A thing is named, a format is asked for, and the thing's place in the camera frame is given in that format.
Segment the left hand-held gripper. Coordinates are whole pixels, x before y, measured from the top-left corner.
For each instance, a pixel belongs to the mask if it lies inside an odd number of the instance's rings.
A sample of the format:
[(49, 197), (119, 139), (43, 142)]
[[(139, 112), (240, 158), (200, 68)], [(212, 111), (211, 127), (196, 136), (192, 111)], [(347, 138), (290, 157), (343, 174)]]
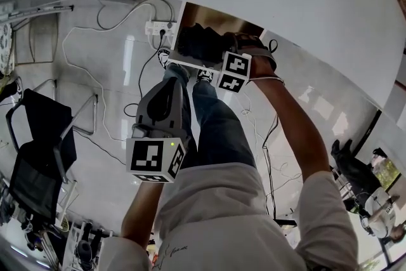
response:
[(133, 131), (126, 140), (126, 171), (143, 182), (172, 183), (191, 137), (181, 130), (183, 90), (175, 77), (154, 86), (140, 101), (136, 122), (154, 131)]

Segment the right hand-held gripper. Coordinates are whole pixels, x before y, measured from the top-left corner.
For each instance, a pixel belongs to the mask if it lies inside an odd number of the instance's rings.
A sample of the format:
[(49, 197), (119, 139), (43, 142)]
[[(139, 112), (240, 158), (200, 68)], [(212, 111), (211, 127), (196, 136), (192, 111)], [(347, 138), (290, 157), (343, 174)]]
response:
[(265, 46), (258, 36), (241, 32), (223, 35), (225, 51), (217, 87), (238, 93), (250, 80), (251, 61), (264, 56), (273, 68), (273, 39)]

